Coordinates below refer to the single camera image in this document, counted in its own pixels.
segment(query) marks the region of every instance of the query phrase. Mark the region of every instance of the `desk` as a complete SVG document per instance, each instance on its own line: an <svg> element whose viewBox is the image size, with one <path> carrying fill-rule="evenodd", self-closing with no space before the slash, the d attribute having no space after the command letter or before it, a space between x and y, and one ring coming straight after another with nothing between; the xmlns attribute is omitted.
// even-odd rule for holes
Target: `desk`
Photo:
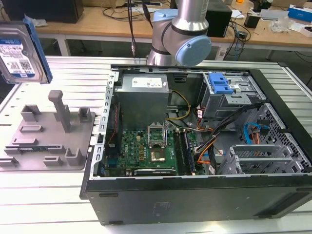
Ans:
<svg viewBox="0 0 312 234"><path fill-rule="evenodd" d="M232 7L247 13L250 2L238 4L233 1ZM237 19L243 24L244 19ZM131 41L128 22L121 22L103 16L100 7L85 7L81 19L76 24L48 22L49 26L37 28L39 37L57 39L61 54L69 56L70 51L67 39L99 40L99 41ZM312 39L298 32L273 33L269 30L268 21L260 20L256 29L250 29L251 39L245 48L265 50L286 50L312 52ZM137 42L152 42L152 29L145 20L136 21L133 24L134 35ZM234 40L234 33L228 29L225 38L211 38L213 46L219 47L215 60L223 60L226 50Z"/></svg>
<svg viewBox="0 0 312 234"><path fill-rule="evenodd" d="M253 4L245 1L243 4L233 1L232 7L241 11L243 14L247 13ZM271 7L272 10L283 10L286 8ZM236 19L235 21L241 25L244 24L245 19ZM308 24L307 22L293 19L298 23ZM290 33L273 33L269 29L270 21L260 20L255 29L248 28L252 36L245 44L245 48L251 49L266 49L266 50L286 50L286 51L303 51L312 52L312 39L302 35L299 32L291 31ZM234 39L234 32L228 29L226 36ZM272 56L272 51L268 53L267 59Z"/></svg>
<svg viewBox="0 0 312 234"><path fill-rule="evenodd" d="M111 64L145 64L144 59L99 57L47 57L53 74L51 84L24 83L14 87L0 105L0 154L17 129L25 104L41 111L55 111L48 100L51 89L63 91L71 111L88 106L99 123ZM312 135L311 91L277 63L204 61L207 68L260 69L291 111ZM90 146L96 143L98 126ZM230 220L218 222L120 225L103 227L88 200L80 200L83 171L47 173L0 173L0 230L19 234L183 234L183 233L310 233L312 201L281 219Z"/></svg>

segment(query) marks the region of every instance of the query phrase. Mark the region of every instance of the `green circuit board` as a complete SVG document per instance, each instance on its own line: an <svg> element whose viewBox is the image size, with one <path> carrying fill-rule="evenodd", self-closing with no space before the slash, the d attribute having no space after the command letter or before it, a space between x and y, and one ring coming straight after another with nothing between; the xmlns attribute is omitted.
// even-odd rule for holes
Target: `green circuit board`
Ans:
<svg viewBox="0 0 312 234"><path fill-rule="evenodd" d="M156 145L152 148L148 145L148 131L123 131L121 140L121 154L118 157L107 159L107 167L104 168L106 176L131 176L137 169L164 169L175 170L179 175L179 165L182 156L175 150L173 131L167 131L167 145L163 148ZM187 138L192 157L194 147L197 146L196 135L188 132ZM151 131L151 139L162 140L161 131Z"/></svg>
<svg viewBox="0 0 312 234"><path fill-rule="evenodd" d="M161 140L162 133L153 133L152 138ZM124 131L121 145L121 156L118 158L117 167L127 169L176 168L176 156L172 131L168 131L167 133L167 146L164 149L160 147L152 149L149 148L147 131Z"/></svg>

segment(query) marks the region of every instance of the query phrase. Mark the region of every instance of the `blue latch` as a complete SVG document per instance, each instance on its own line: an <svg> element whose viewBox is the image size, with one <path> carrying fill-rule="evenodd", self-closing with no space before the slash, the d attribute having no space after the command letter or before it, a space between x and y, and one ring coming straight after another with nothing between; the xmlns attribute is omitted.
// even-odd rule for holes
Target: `blue latch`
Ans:
<svg viewBox="0 0 312 234"><path fill-rule="evenodd" d="M215 94L234 93L234 90L229 86L229 81L222 73L209 73L209 80Z"/></svg>

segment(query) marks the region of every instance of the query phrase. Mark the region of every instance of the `ram slot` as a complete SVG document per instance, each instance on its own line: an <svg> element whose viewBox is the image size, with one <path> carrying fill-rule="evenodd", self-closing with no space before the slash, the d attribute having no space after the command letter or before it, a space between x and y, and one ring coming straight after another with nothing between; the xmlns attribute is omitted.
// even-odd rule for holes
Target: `ram slot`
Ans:
<svg viewBox="0 0 312 234"><path fill-rule="evenodd" d="M192 152L191 152L191 148L190 148L190 144L189 144L189 139L187 137L186 131L183 133L183 141L182 142L184 142L184 147L186 148L185 154L187 156L187 159L185 161L188 161L189 168L191 169L190 172L192 173L195 170L195 165L194 165L194 160L193 160L193 156L192 156Z"/></svg>
<svg viewBox="0 0 312 234"><path fill-rule="evenodd" d="M180 142L180 134L174 131L174 142L175 142L175 158L177 164L178 174L183 176L186 174L184 162L183 162L183 151Z"/></svg>
<svg viewBox="0 0 312 234"><path fill-rule="evenodd" d="M180 142L181 142L181 148L183 152L183 164L184 164L185 172L189 176L192 174L191 166L189 162L189 154L191 152L189 152L190 147L189 147L189 143L185 135L186 133L180 133Z"/></svg>

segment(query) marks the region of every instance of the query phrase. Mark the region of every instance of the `hard drive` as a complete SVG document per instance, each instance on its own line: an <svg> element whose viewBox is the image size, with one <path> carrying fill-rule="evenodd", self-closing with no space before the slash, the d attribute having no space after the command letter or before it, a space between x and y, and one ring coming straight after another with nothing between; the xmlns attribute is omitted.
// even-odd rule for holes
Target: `hard drive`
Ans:
<svg viewBox="0 0 312 234"><path fill-rule="evenodd" d="M52 74L31 21L0 23L0 71L7 83L50 83Z"/></svg>

